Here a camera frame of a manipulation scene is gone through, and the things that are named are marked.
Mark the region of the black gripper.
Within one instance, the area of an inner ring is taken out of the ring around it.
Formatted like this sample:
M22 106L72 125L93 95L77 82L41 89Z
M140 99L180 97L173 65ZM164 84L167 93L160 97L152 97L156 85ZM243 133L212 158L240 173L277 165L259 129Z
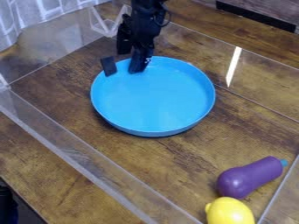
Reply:
M116 52L131 53L135 48L128 66L131 74L141 73L153 56L155 38L168 23L164 22L167 9L164 7L133 7L131 14L123 14L123 22L116 33Z

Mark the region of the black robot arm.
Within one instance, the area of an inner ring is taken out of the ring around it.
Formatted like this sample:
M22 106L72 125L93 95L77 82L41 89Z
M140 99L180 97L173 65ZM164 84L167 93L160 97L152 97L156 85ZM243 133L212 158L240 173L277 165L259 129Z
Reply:
M145 70L155 51L155 38L167 26L167 0L131 0L131 14L123 14L116 32L116 53L132 54L128 72Z

